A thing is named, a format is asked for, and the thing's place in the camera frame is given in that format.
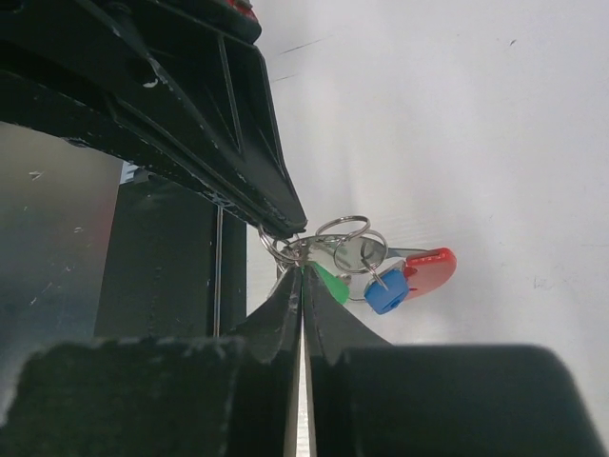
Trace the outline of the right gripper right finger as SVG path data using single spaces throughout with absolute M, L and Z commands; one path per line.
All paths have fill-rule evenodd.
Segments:
M 604 456 L 575 380 L 535 345 L 393 345 L 304 269 L 316 456 Z

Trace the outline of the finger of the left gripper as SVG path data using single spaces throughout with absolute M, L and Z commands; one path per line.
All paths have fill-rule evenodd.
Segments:
M 247 1 L 5 1 L 1 119 L 135 164 L 278 238 L 307 219 Z

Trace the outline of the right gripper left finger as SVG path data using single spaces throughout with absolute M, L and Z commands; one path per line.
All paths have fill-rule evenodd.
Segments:
M 302 272 L 220 338 L 67 342 L 25 363 L 5 456 L 291 456 Z

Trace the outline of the green tagged key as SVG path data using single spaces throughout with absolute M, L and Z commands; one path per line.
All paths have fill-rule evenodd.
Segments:
M 315 263 L 314 268 L 330 295 L 340 305 L 344 305 L 349 300 L 349 287 L 339 277 L 334 276 L 320 264 Z

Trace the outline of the red handled metal keyring holder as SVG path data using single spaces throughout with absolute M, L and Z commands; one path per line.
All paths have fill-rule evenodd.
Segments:
M 409 285 L 403 300 L 432 292 L 454 275 L 457 257 L 449 248 L 395 248 L 372 228 L 362 215 L 350 215 L 331 220 L 314 234 L 293 241 L 271 237 L 258 229 L 265 249 L 274 257 L 277 275 L 289 268 L 312 267 L 318 263 L 349 287 L 346 302 L 366 303 L 364 292 L 370 284 L 391 269 L 401 270 Z

